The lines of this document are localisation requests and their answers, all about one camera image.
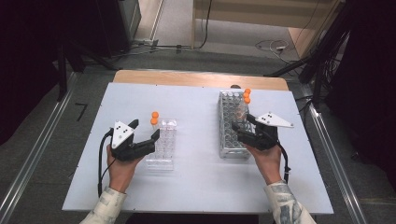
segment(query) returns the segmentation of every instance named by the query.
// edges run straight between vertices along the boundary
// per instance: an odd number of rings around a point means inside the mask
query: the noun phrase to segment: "wire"
[[[109,136],[113,135],[113,131],[114,131],[114,129],[110,129],[110,131],[105,133],[105,135],[103,136],[102,141],[100,143],[100,146],[99,146],[98,186],[97,186],[98,187],[98,197],[100,197],[100,195],[102,194],[102,180],[103,180],[103,176],[102,176],[102,154],[103,154],[103,146],[105,144],[106,139]]]
[[[138,49],[138,48],[153,48],[153,47],[150,46],[150,45],[142,45],[142,46],[139,46],[139,47],[135,47],[134,49]],[[140,54],[153,53],[153,52],[162,51],[162,50],[175,50],[175,49],[177,49],[177,48],[172,48],[172,47],[155,47],[155,48],[156,49],[151,49],[151,50],[148,50],[148,51],[119,54],[119,55],[117,55],[115,57],[123,57],[123,56],[130,56],[130,55],[140,55]],[[195,50],[199,51],[198,49],[184,49],[184,48],[181,48],[181,49],[183,49],[183,50],[191,50],[191,51],[195,51]]]
[[[103,171],[101,180],[103,180],[103,177],[105,177],[105,173],[108,170],[108,168],[110,168],[110,166],[116,161],[116,158],[114,158],[114,160],[107,166],[107,168]]]
[[[207,40],[207,27],[208,27],[208,24],[209,24],[209,15],[210,15],[210,9],[211,9],[211,8],[212,8],[212,0],[210,0],[210,2],[209,2],[209,9],[207,10],[207,15],[206,15],[205,40],[204,40],[204,42],[201,44],[201,46],[198,47],[198,49],[203,48],[204,45],[205,45],[205,43],[206,43],[206,40]]]
[[[320,1],[320,0],[317,1],[317,5],[315,6],[314,12],[312,12],[312,15],[311,15],[311,18],[309,19],[309,22],[305,25],[305,27],[304,27],[304,28],[300,31],[300,33],[298,34],[297,39],[296,39],[296,42],[295,42],[295,45],[298,43],[298,39],[300,38],[300,35],[301,35],[301,33],[303,32],[303,30],[309,25],[309,23],[311,23],[312,19],[314,18],[315,12],[316,12],[317,9],[318,9],[319,1]]]
[[[201,38],[204,39],[204,0],[201,0]]]
[[[295,73],[296,76],[299,76],[300,74],[296,71],[296,69],[297,69],[297,68],[294,68],[294,69],[293,69],[293,72]],[[295,77],[295,75],[293,75],[290,71],[288,72],[288,74],[289,74],[289,76],[291,76],[291,77]]]
[[[335,71],[338,68],[337,62],[341,62],[340,60],[336,59],[336,56],[341,46],[347,41],[348,38],[349,32],[344,32],[330,51],[327,57],[328,60],[324,63],[323,74],[320,75],[322,76],[322,87],[327,91],[332,89],[331,83],[332,78],[335,75]]]
[[[285,158],[285,174],[283,174],[283,179],[286,181],[286,183],[289,183],[289,171],[291,170],[289,167],[289,158],[288,158],[288,153],[286,153],[285,148],[280,145],[279,140],[277,141],[277,145],[280,147],[282,151],[283,158]]]
[[[313,97],[313,95],[309,95],[309,96],[303,96],[297,99],[294,99],[294,101],[301,101],[301,100],[307,100],[307,99],[311,99]]]
[[[263,49],[261,43],[265,43],[265,42],[270,42],[269,45],[269,50],[268,49]],[[254,46],[256,47],[256,49],[262,50],[262,51],[273,51],[271,50],[272,44],[276,43],[276,42],[283,42],[285,43],[285,45],[283,46],[279,46],[279,47],[283,47],[284,49],[286,49],[289,46],[289,42],[283,39],[276,39],[276,40],[262,40],[260,42],[258,42],[257,44],[255,44]]]
[[[312,99],[308,100],[308,101],[306,102],[306,104],[305,104],[301,109],[298,110],[298,112],[301,112],[301,111],[305,110],[307,107],[309,107],[309,105],[310,105],[311,103],[312,103]]]
[[[283,52],[283,50],[281,50],[279,54],[277,54],[276,52],[274,52],[274,50],[273,50],[273,48],[272,48],[272,45],[273,45],[275,42],[278,42],[278,41],[286,42],[286,43],[289,45],[288,41],[285,41],[285,40],[275,40],[275,41],[272,41],[272,42],[270,43],[270,50],[271,50],[271,52],[272,52],[278,59],[282,60],[283,62],[285,62],[285,63],[291,63],[291,62],[289,62],[289,61],[286,61],[286,60],[283,59],[282,57],[280,57],[280,54]]]

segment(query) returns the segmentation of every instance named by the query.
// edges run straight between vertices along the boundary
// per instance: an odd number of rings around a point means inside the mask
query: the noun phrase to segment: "white tabletop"
[[[149,124],[151,112],[159,111],[160,117],[177,119],[175,170],[151,172],[140,162],[127,189],[129,196],[123,210],[235,214],[268,212],[270,205],[262,189],[265,183],[253,158],[231,160],[219,157],[217,102],[219,91],[224,90],[227,89],[110,83],[63,210],[89,211],[95,206],[98,200],[98,149],[103,135],[115,120],[129,123],[139,119],[134,140],[143,141],[152,134]],[[278,135],[289,155],[289,185],[297,200],[311,213],[333,213],[291,92],[252,90],[250,98],[252,115],[259,116],[271,111],[294,124],[292,129],[278,128]],[[106,169],[105,157],[103,170]],[[103,183],[104,186],[108,183],[108,175]]]

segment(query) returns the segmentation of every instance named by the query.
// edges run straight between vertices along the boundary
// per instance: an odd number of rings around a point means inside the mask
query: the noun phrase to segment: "gray floor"
[[[279,33],[276,34],[284,32],[280,28],[274,29],[279,30]],[[162,32],[159,30],[156,36],[161,37],[161,35]],[[237,55],[232,50],[224,51],[229,48],[224,48],[222,45],[220,45],[221,50],[212,50],[217,45],[214,39],[217,39],[219,42],[221,36],[223,35],[211,35],[208,38],[208,45],[205,46],[207,49],[203,49],[202,51],[186,50],[176,54],[175,50],[164,50],[154,53],[124,56],[113,59],[111,62],[124,69],[206,71],[245,74],[247,76],[269,74],[285,65],[284,62],[280,61],[271,52],[261,52],[259,50],[261,55],[253,53],[255,49],[252,46],[254,46],[256,39],[249,42],[250,47],[243,48],[242,55]],[[229,40],[230,46],[241,45],[234,42],[237,41],[237,38]],[[290,37],[287,35],[275,35],[264,36],[262,39],[266,38],[287,39]],[[182,41],[186,41],[186,38],[183,40],[180,39],[181,42],[177,43],[166,41],[165,37],[161,37],[160,41],[162,41],[162,44],[184,44]],[[290,60],[295,60],[295,55],[293,56],[293,54],[287,57]],[[49,140],[45,152],[22,194],[9,223],[79,223],[86,216],[86,213],[63,212],[62,205],[71,183],[73,172],[76,169],[98,107],[105,93],[106,85],[112,81],[114,75],[114,71],[108,71],[97,64],[91,64],[87,67],[84,74],[78,74],[77,86],[69,104]],[[293,91],[295,98],[303,96],[294,72],[284,75],[283,78],[288,81],[289,88]],[[43,98],[12,138],[0,146],[0,194],[2,197],[20,170],[35,140],[40,135],[55,106],[56,98],[57,87]],[[77,121],[77,119],[81,113],[81,106],[76,105],[76,103],[88,104],[87,110],[80,121]],[[304,101],[297,102],[300,108],[304,104]],[[346,168],[357,197],[361,201],[361,206],[368,222],[394,222],[396,218],[396,214],[394,213],[396,208],[394,201],[396,193],[389,185],[384,172],[371,164],[363,164],[360,161],[350,159],[354,150],[348,142],[346,128],[337,118],[332,116],[331,111],[325,105],[321,105],[321,108],[322,116],[326,121],[334,146]],[[327,191],[334,209],[333,215],[317,215],[316,219],[318,223],[352,223],[344,198],[334,178],[329,160],[324,153],[318,132],[309,115],[306,119],[306,130],[310,135],[311,144],[317,156],[318,167],[323,181],[327,186]],[[117,223],[124,223],[129,215],[127,213],[121,213]],[[272,223],[271,215],[261,215],[260,223]]]
[[[154,39],[159,40],[159,45],[189,46],[191,44],[191,18],[191,0],[166,0]],[[204,39],[205,20],[196,20],[194,46],[196,48],[201,46]],[[299,60],[287,27],[239,22],[210,21],[207,28],[207,40],[202,51],[276,59],[277,57],[270,50],[271,41],[275,40],[272,48],[287,46],[281,54],[283,59]]]

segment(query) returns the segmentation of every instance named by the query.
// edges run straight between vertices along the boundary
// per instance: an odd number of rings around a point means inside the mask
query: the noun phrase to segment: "person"
[[[274,146],[268,150],[245,145],[252,154],[266,183],[264,191],[268,197],[276,223],[316,223],[304,206],[297,202],[287,183],[280,176],[281,149]],[[107,146],[107,164],[115,159]],[[134,176],[134,169],[142,158],[134,161],[114,161],[109,167],[110,183],[102,193],[99,202],[81,222],[82,224],[112,224],[120,213],[126,198],[125,190]]]

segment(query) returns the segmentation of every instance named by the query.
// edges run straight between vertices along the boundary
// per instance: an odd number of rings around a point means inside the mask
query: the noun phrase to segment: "metal rail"
[[[302,86],[302,91],[304,96],[312,95],[312,91],[308,85]],[[346,207],[349,210],[349,214],[355,224],[365,224],[367,223],[366,217],[361,209],[361,204],[357,198],[355,191],[347,177],[347,173],[344,169],[343,164],[338,158],[337,152],[332,144],[332,139],[327,132],[326,125],[324,123],[323,117],[317,113],[313,105],[309,106],[312,118],[314,120],[315,126],[317,127],[320,140],[323,144],[326,155],[329,159],[330,165],[332,166],[332,171],[334,172],[335,179],[338,182],[341,193],[343,194],[344,200],[346,202]]]
[[[77,81],[78,75],[76,73],[72,73],[68,81],[69,92],[61,102],[58,102],[55,105],[46,125],[44,126],[44,129],[41,131],[41,134],[35,141],[35,145],[33,146],[30,154],[26,158],[26,161],[24,162],[14,181],[9,186],[6,197],[2,201],[0,207],[0,224],[8,223],[9,219],[11,218],[11,215],[21,198],[23,191],[25,190],[30,177],[35,171],[35,168],[40,161],[44,150],[46,149],[47,143],[49,142],[50,137],[52,136],[52,133],[55,130],[56,125],[58,124],[58,121],[70,100]]]

